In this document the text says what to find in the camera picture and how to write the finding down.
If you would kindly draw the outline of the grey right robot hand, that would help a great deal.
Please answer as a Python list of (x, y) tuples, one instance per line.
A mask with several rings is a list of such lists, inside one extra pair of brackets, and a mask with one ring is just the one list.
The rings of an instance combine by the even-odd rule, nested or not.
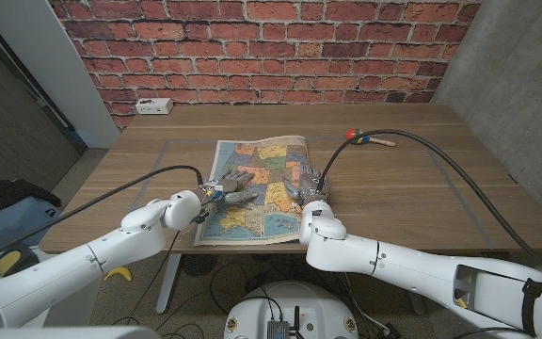
[(293, 185), (287, 177), (283, 179), (287, 195), (298, 199), (301, 207), (310, 202), (326, 202), (329, 187), (326, 180), (321, 181), (321, 175), (319, 169), (303, 164), (300, 168), (298, 186)]

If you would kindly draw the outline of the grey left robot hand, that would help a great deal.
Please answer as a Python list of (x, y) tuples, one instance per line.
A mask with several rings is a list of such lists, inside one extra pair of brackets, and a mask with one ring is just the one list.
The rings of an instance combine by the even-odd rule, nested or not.
[(227, 170), (216, 180), (193, 189), (200, 201), (200, 211), (203, 212), (210, 202), (223, 201), (228, 204), (236, 204), (256, 199), (258, 197), (256, 192), (245, 190), (246, 184), (253, 176), (253, 173), (247, 171)]

